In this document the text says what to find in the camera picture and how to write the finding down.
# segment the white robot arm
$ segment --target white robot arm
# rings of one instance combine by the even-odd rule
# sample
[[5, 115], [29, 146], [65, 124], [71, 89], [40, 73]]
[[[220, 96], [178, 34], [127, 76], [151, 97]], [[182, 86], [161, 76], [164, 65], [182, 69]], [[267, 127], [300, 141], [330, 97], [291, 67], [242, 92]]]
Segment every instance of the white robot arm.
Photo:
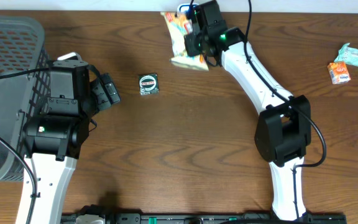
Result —
[[[50, 64], [50, 96], [37, 102], [37, 111], [25, 124], [23, 142], [29, 154], [25, 163], [37, 182], [37, 196], [31, 209], [33, 188], [24, 173], [24, 186], [16, 224], [60, 223], [68, 183], [89, 135], [92, 117], [120, 102], [108, 73], [100, 74], [93, 65], [70, 53]], [[90, 81], [89, 72], [97, 78]], [[40, 113], [47, 105], [47, 112]]]
[[[248, 55], [250, 60], [257, 67], [259, 73], [267, 80], [271, 86], [277, 89], [277, 92], [288, 98], [292, 94], [285, 90], [280, 84], [274, 80], [265, 67], [256, 57], [250, 43], [247, 43]], [[239, 42], [229, 46], [229, 50], [222, 52], [222, 66], [228, 71], [241, 85], [248, 97], [251, 99], [258, 114], [266, 110], [268, 105], [278, 106], [284, 101], [273, 95], [269, 88], [261, 81], [254, 70], [247, 62], [244, 53], [244, 43]], [[293, 174], [292, 168], [295, 164], [302, 164], [304, 158], [296, 157], [284, 164], [283, 167], [277, 166], [274, 162], [269, 162], [272, 172], [274, 200], [272, 209], [276, 216], [281, 220], [296, 220], [296, 212], [294, 209], [294, 192], [293, 192]], [[300, 214], [306, 212], [306, 208], [302, 201], [301, 187], [301, 169], [297, 169], [296, 187], [298, 198], [298, 211]]]

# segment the green led light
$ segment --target green led light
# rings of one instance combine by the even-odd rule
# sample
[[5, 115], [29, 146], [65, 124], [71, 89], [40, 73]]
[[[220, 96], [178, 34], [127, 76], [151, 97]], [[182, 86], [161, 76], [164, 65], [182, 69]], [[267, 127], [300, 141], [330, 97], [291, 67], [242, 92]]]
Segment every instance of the green led light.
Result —
[[157, 224], [157, 218], [150, 217], [149, 218], [149, 224]]

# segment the snack wrapper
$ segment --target snack wrapper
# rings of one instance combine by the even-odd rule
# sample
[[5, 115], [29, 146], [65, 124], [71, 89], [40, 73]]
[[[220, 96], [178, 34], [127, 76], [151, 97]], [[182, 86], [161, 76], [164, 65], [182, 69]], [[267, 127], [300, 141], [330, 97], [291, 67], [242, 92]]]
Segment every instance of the snack wrapper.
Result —
[[327, 67], [333, 84], [346, 83], [351, 80], [345, 62], [330, 63]]
[[208, 65], [202, 55], [189, 57], [185, 47], [185, 35], [193, 32], [191, 21], [183, 13], [161, 12], [165, 18], [172, 39], [173, 58], [171, 63], [183, 68], [208, 71]]
[[354, 65], [358, 67], [358, 49], [349, 47], [350, 43], [342, 46], [339, 50], [339, 55], [334, 62], [345, 62], [348, 65]]

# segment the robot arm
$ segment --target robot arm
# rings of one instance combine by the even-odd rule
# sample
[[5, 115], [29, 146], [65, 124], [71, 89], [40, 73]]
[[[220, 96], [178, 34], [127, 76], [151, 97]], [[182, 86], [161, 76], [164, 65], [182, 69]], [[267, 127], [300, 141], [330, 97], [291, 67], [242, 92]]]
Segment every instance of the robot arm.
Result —
[[[92, 117], [120, 102], [108, 73], [70, 53], [50, 64], [50, 96], [38, 100], [34, 116], [24, 126], [26, 163], [37, 179], [31, 223], [60, 223], [68, 183], [89, 136]], [[90, 82], [89, 71], [97, 76]], [[16, 223], [26, 223], [32, 186], [24, 173], [24, 186]]]
[[[296, 220], [292, 168], [303, 163], [306, 146], [311, 140], [311, 126], [301, 116], [291, 110], [300, 108], [310, 116], [310, 104], [304, 96], [294, 98], [285, 90], [255, 56], [250, 43], [246, 51], [262, 78], [277, 93], [288, 101], [275, 96], [271, 89], [250, 66], [244, 52], [244, 34], [238, 28], [228, 29], [216, 1], [201, 4], [190, 12], [193, 33], [185, 36], [186, 51], [189, 56], [205, 54], [214, 57], [241, 85], [254, 104], [259, 121], [255, 133], [255, 144], [261, 156], [269, 162], [272, 172], [274, 200], [272, 210], [281, 220]], [[282, 117], [289, 120], [282, 122]], [[301, 172], [296, 173], [297, 209], [302, 216], [306, 208], [302, 201]]]
[[[265, 67], [259, 62], [250, 43], [247, 43], [248, 55], [252, 62], [259, 70], [259, 73], [267, 80], [271, 86], [277, 89], [277, 92], [288, 98], [292, 94], [278, 84]], [[222, 52], [221, 60], [223, 68], [228, 71], [241, 85], [248, 97], [251, 99], [258, 114], [265, 111], [268, 105], [273, 107], [284, 103], [281, 99], [272, 94], [267, 86], [257, 76], [251, 66], [247, 63], [244, 53], [244, 43], [239, 42], [229, 46], [227, 51]], [[274, 199], [272, 209], [276, 216], [281, 220], [296, 220], [296, 212], [294, 209], [294, 192], [293, 192], [293, 174], [292, 168], [295, 164], [302, 164], [304, 158], [296, 157], [284, 163], [283, 167], [279, 167], [274, 162], [269, 162], [272, 172]], [[301, 186], [301, 169], [297, 169], [296, 187], [298, 198], [298, 211], [300, 214], [306, 212], [306, 208], [302, 201]]]

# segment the plastic packaging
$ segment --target plastic packaging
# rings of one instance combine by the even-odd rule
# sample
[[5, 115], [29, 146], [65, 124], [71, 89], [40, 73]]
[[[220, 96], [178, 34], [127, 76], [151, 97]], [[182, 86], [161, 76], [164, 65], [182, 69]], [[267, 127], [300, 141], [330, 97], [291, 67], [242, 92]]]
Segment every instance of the plastic packaging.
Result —
[[161, 12], [161, 15], [165, 18], [172, 39], [174, 57], [170, 59], [171, 63], [178, 67], [208, 71], [208, 65], [202, 55], [187, 55], [184, 36], [193, 32], [193, 27], [186, 15], [179, 12]]
[[358, 67], [358, 49], [348, 47], [349, 44], [350, 43], [343, 45], [334, 62], [345, 62], [347, 65], [354, 65]]

